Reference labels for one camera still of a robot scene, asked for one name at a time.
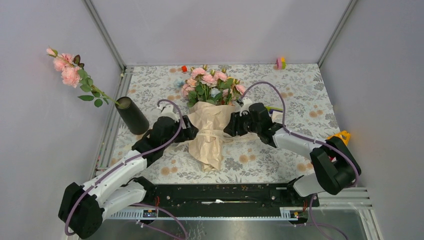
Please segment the cream ribbon gold lettering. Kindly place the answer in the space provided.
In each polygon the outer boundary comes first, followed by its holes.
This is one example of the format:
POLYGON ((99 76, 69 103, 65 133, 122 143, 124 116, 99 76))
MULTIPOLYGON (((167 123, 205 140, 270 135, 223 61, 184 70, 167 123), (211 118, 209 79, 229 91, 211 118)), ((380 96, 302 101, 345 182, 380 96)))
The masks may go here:
POLYGON ((255 133, 251 132, 248 132, 247 134, 242 136, 230 136, 223 130, 215 129, 202 129, 196 134, 194 139, 199 139, 200 137, 211 137, 213 140, 220 140, 224 144, 244 143, 260 139, 255 133))

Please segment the paper flower bouquet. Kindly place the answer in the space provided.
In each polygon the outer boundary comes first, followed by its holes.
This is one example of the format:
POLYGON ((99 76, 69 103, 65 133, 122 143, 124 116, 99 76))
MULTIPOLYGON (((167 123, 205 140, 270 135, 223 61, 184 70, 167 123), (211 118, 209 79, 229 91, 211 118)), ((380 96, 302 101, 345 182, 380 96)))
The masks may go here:
MULTIPOLYGON (((235 101, 245 90, 240 80, 227 75, 226 69, 209 70, 207 65, 192 67, 189 78, 181 87, 188 100, 188 119, 199 131, 224 131, 231 113, 235 112, 235 101)), ((188 143, 188 152, 201 162, 202 171, 219 171, 224 144, 221 140, 201 136, 188 143)))

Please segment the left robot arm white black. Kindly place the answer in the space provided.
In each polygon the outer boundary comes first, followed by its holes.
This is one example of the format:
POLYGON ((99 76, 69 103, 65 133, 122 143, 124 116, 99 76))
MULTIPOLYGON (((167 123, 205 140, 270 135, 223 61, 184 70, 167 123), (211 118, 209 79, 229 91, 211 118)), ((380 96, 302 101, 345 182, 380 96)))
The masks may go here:
POLYGON ((65 234, 87 239, 108 217, 138 204, 148 207, 143 219, 158 216, 158 207, 171 205, 171 194, 136 175, 159 160, 168 146, 194 140, 198 132, 186 115, 162 115, 114 166, 83 184, 68 185, 58 212, 65 234))

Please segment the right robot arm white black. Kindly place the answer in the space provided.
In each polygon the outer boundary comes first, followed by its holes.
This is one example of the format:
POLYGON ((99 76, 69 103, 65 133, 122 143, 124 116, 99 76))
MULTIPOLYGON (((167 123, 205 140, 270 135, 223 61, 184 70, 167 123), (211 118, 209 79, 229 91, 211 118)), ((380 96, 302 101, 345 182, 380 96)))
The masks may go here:
POLYGON ((308 196, 326 192, 337 195, 356 184, 361 168, 341 138, 315 139, 289 130, 283 123, 272 121, 262 103, 254 103, 248 110, 231 114, 224 132, 232 137, 256 134, 266 145, 294 152, 311 161, 313 173, 290 182, 287 201, 301 205, 308 196))

